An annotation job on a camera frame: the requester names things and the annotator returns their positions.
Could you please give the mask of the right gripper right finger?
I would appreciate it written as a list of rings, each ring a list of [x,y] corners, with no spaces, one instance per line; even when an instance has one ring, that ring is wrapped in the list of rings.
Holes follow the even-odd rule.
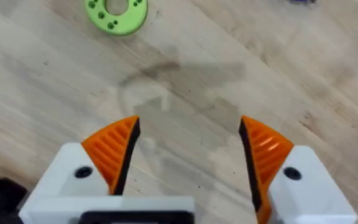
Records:
[[[245,115],[239,135],[258,223],[357,222],[356,211],[312,148]]]

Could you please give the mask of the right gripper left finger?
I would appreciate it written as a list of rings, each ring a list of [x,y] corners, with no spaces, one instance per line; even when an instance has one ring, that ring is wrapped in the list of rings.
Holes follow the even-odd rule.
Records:
[[[64,144],[30,197],[121,195],[139,136],[140,121],[135,115],[100,129],[81,143]]]

